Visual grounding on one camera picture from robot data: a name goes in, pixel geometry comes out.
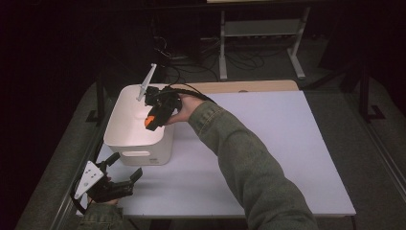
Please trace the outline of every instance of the white table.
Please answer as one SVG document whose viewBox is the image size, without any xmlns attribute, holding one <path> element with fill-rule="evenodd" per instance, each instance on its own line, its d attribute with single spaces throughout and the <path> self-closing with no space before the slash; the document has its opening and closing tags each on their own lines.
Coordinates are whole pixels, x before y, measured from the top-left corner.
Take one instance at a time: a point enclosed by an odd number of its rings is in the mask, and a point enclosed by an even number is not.
<svg viewBox="0 0 406 230">
<path fill-rule="evenodd" d="M 209 94 L 253 130 L 304 194 L 315 216 L 353 216 L 355 210 L 301 91 Z M 112 151 L 106 145 L 98 162 Z M 138 168 L 118 160 L 107 168 L 113 181 Z M 167 165 L 143 167 L 134 195 L 123 198 L 124 214 L 141 218 L 243 218 L 216 156 L 192 128 L 176 124 Z"/>
</svg>

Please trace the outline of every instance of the dark background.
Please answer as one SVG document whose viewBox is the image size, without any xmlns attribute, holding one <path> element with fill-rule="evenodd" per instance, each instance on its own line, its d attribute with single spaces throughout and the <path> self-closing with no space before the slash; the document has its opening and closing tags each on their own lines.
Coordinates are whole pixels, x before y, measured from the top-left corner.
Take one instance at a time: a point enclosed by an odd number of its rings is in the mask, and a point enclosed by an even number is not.
<svg viewBox="0 0 406 230">
<path fill-rule="evenodd" d="M 116 97 L 125 85 L 141 82 L 151 62 L 162 61 L 153 50 L 154 33 L 196 59 L 193 47 L 198 47 L 198 38 L 218 35 L 217 11 L 176 16 L 89 11 L 95 6 L 112 7 L 108 3 L 1 3 L 1 229 L 15 226 L 80 98 L 97 77 L 108 95 Z M 116 4 L 137 7 L 144 3 Z M 321 67 L 335 70 L 357 55 L 367 57 L 372 76 L 406 114 L 404 11 L 404 3 L 397 1 L 315 8 L 304 36 L 329 37 Z M 150 27 L 152 19 L 161 22 L 155 32 Z M 158 72 L 153 80 L 162 81 L 163 76 Z"/>
</svg>

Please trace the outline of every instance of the orange light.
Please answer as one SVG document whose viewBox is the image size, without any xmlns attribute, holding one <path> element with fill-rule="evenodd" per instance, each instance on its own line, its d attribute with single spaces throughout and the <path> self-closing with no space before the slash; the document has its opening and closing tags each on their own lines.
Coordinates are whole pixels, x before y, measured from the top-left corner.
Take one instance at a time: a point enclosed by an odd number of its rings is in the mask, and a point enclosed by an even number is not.
<svg viewBox="0 0 406 230">
<path fill-rule="evenodd" d="M 147 127 L 155 119 L 155 116 L 147 116 L 144 125 Z"/>
</svg>

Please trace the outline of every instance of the white plastic container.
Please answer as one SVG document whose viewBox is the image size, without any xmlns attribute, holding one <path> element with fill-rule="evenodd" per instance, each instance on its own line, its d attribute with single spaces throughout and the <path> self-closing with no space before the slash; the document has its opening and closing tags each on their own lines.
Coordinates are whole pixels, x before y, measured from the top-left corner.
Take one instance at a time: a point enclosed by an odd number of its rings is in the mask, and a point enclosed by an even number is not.
<svg viewBox="0 0 406 230">
<path fill-rule="evenodd" d="M 165 84 L 152 84 L 162 89 Z M 151 106 L 145 106 L 145 97 L 139 102 L 140 85 L 129 85 L 122 90 L 114 106 L 104 143 L 129 166 L 164 165 L 172 152 L 174 125 L 146 129 L 145 118 Z"/>
</svg>

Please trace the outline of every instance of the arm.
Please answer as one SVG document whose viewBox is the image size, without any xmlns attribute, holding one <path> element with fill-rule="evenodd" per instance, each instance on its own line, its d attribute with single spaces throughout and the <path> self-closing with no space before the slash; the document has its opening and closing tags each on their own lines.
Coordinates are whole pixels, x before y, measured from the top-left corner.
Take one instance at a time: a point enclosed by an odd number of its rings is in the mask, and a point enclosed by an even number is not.
<svg viewBox="0 0 406 230">
<path fill-rule="evenodd" d="M 113 203 L 92 203 L 89 205 L 78 230 L 124 229 L 123 213 Z"/>
<path fill-rule="evenodd" d="M 284 177 L 257 135 L 214 103 L 186 100 L 182 98 L 182 110 L 169 122 L 188 121 L 218 156 L 221 172 L 244 208 L 250 229 L 317 229 L 302 193 Z"/>
</svg>

